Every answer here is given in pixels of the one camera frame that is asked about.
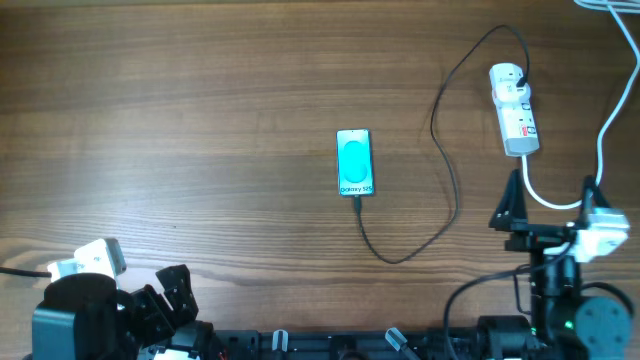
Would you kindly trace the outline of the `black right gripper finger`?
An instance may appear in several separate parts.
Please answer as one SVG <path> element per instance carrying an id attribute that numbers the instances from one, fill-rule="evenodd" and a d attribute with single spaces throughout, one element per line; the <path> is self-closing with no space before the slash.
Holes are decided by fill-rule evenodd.
<path id="1" fill-rule="evenodd" d="M 522 231 L 528 224 L 521 171 L 511 172 L 503 196 L 489 221 L 496 231 Z"/>
<path id="2" fill-rule="evenodd" d="M 578 223 L 586 225 L 588 217 L 595 215 L 602 209 L 610 209 L 611 205 L 605 198 L 594 176 L 586 176 L 582 185 L 582 199 L 579 206 Z"/>

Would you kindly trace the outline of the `blue Galaxy smartphone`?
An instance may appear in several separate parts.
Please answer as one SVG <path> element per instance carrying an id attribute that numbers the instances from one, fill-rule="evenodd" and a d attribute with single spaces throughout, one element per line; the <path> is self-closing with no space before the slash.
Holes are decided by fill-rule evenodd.
<path id="1" fill-rule="evenodd" d="M 373 195 L 375 184 L 369 130 L 337 131 L 336 155 L 340 195 Z"/>

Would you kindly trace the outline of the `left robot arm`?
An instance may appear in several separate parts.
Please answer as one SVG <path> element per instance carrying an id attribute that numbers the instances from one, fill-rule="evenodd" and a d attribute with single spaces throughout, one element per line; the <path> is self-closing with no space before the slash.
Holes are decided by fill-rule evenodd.
<path id="1" fill-rule="evenodd" d="M 29 360 L 224 359 L 213 325 L 199 308 L 184 265 L 156 273 L 164 288 L 119 290 L 102 274 L 51 283 L 32 317 Z"/>

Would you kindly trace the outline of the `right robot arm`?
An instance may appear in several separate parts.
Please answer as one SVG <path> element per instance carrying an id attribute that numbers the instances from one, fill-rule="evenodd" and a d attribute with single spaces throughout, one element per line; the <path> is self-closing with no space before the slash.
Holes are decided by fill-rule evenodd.
<path id="1" fill-rule="evenodd" d="M 629 235 L 624 212 L 612 207 L 593 177 L 583 182 L 576 220 L 529 222 L 520 171 L 511 173 L 490 228 L 509 235 L 504 248 L 528 254 L 524 266 L 530 309 L 517 316 L 483 316 L 477 323 L 484 359 L 621 359 L 632 335 L 635 308 L 621 290 L 603 282 L 607 296 L 586 295 L 582 265 L 611 254 Z"/>

